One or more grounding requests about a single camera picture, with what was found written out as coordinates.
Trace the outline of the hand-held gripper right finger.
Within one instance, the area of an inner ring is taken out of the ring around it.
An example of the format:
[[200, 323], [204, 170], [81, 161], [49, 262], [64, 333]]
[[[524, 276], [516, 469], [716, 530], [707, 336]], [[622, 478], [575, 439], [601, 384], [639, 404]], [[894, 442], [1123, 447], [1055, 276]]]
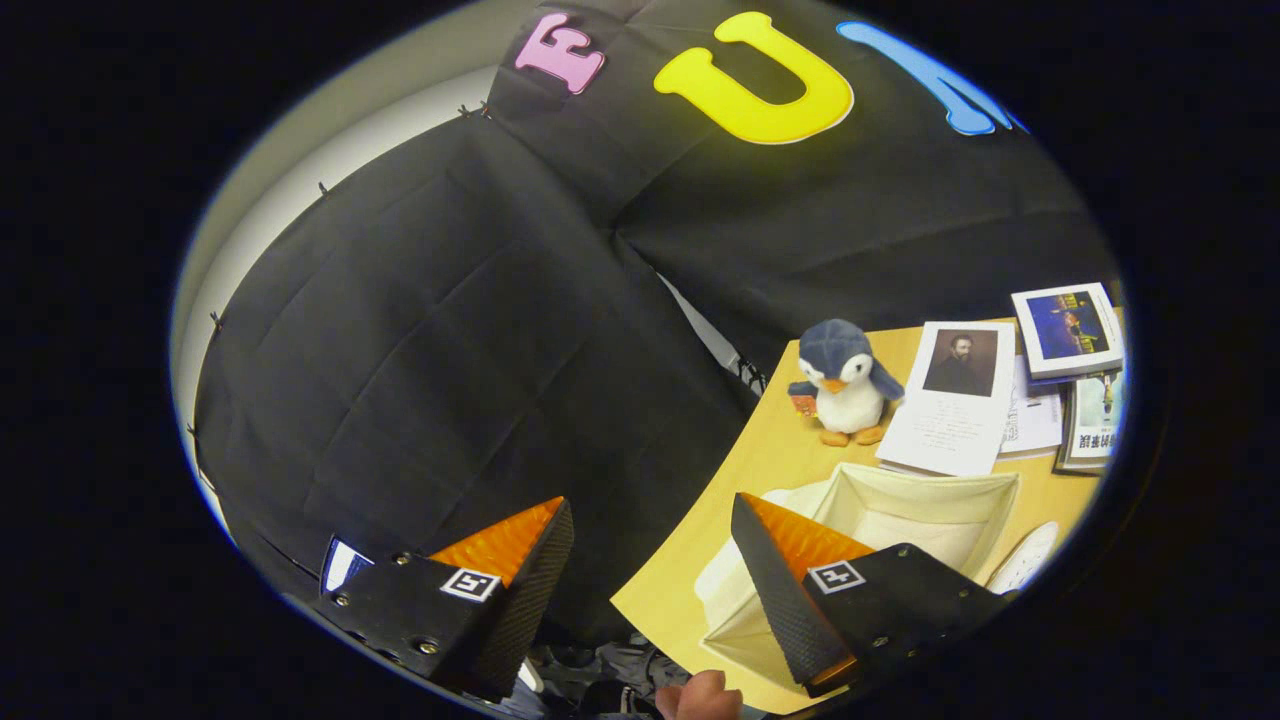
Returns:
[[1012, 601], [915, 544], [872, 550], [745, 492], [731, 536], [791, 678], [813, 698], [910, 673]]

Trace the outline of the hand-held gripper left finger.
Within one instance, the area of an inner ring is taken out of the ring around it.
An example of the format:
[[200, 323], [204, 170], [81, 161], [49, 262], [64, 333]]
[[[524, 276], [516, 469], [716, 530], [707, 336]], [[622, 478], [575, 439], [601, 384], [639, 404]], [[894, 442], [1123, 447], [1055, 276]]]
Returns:
[[375, 557], [333, 538], [312, 610], [393, 667], [499, 701], [516, 687], [573, 538], [563, 497], [434, 553]]

